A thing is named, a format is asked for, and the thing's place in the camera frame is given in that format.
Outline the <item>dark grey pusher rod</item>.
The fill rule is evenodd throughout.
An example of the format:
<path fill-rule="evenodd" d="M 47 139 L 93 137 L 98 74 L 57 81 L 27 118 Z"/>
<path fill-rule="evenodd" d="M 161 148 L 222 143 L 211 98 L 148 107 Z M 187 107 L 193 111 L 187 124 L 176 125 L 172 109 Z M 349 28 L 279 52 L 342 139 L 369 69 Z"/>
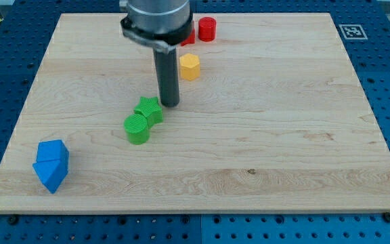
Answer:
<path fill-rule="evenodd" d="M 153 51 L 160 102 L 173 108 L 179 104 L 179 81 L 176 49 L 164 54 Z"/>

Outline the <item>red block behind arm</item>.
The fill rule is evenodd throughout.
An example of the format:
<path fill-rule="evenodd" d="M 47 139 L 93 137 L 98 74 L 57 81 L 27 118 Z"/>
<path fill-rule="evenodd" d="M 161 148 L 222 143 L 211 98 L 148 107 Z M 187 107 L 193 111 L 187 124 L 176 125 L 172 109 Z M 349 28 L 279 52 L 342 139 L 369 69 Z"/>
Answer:
<path fill-rule="evenodd" d="M 187 39 L 185 39 L 184 41 L 182 41 L 180 43 L 181 46 L 185 46 L 185 45 L 188 45 L 188 44 L 194 44 L 195 43 L 195 28 L 194 28 L 194 23 L 192 22 L 192 30 L 191 30 L 191 33 L 190 35 L 188 36 Z"/>

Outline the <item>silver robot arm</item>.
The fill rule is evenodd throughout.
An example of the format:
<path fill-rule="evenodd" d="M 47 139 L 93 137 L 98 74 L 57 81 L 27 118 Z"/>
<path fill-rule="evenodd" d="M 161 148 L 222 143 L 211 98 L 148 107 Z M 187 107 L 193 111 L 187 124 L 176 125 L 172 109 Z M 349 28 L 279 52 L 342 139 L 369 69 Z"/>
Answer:
<path fill-rule="evenodd" d="M 120 0 L 119 7 L 127 14 L 121 20 L 123 36 L 153 51 L 160 102 L 177 106 L 176 49 L 193 29 L 190 0 Z"/>

